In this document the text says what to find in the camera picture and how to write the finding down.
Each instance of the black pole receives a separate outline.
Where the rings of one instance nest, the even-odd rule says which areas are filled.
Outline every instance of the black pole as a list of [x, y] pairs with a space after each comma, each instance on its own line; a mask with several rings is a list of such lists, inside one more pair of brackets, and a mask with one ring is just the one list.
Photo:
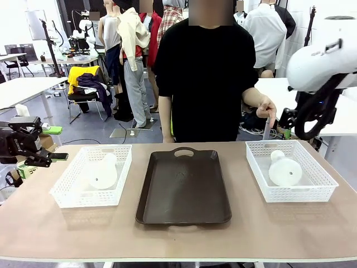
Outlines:
[[46, 25], [45, 21], [43, 21], [43, 20], [41, 20], [41, 21], [42, 21], [42, 26], [43, 26], [43, 28], [45, 30], [46, 41], [47, 41], [47, 45], [49, 46], [49, 49], [50, 49], [52, 61], [54, 62], [56, 74], [57, 74], [57, 77], [60, 78], [61, 74], [60, 74], [60, 70], [58, 69], [58, 65], [57, 65], [57, 61], [56, 61], [54, 50], [52, 49], [51, 39], [49, 37], [49, 33], [47, 32], [47, 25]]
[[310, 35], [311, 35], [311, 30], [312, 30], [312, 23], [313, 23], [313, 18], [315, 18], [315, 13], [316, 13], [316, 8], [315, 6], [312, 7], [311, 14], [310, 14], [310, 23], [308, 24], [308, 29], [307, 29], [307, 35], [305, 37], [305, 44], [304, 46], [308, 46], [308, 42], [310, 41]]

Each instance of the white jacket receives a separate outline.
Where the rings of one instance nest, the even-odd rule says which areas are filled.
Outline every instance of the white jacket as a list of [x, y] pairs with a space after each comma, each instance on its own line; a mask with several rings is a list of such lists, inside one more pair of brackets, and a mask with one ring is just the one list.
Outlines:
[[262, 68], [275, 62], [275, 69], [280, 69], [287, 29], [274, 6], [260, 4], [250, 11], [245, 18], [244, 28], [254, 39], [257, 58], [254, 68]]
[[130, 68], [132, 71], [136, 71], [136, 46], [138, 45], [143, 49], [147, 47], [150, 42], [150, 35], [133, 7], [119, 15], [117, 33], [122, 38], [122, 49], [128, 58]]

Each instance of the cardboard box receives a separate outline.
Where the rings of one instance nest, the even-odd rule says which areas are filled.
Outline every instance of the cardboard box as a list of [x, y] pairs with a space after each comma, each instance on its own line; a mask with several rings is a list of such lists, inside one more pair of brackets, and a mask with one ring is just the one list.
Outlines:
[[18, 172], [21, 179], [28, 179], [36, 170], [37, 166], [26, 166], [25, 161], [17, 163]]

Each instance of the black t-shirt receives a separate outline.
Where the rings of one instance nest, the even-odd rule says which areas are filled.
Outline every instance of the black t-shirt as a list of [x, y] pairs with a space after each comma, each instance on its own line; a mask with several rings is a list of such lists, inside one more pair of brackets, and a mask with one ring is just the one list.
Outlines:
[[242, 93], [254, 87], [255, 49], [239, 25], [205, 29], [184, 20], [170, 27], [158, 49], [159, 95], [172, 97], [178, 142], [237, 139]]

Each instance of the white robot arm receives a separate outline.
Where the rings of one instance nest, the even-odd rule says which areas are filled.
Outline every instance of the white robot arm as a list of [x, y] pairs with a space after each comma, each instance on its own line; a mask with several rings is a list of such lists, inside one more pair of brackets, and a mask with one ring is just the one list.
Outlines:
[[[287, 67], [288, 90], [297, 90], [297, 107], [285, 109], [279, 121], [283, 128], [295, 127], [302, 140], [317, 136], [327, 125], [332, 124], [336, 103], [342, 91], [357, 76], [357, 33], [339, 33], [333, 41], [324, 45], [307, 46], [298, 50]], [[309, 132], [307, 121], [317, 120]]]

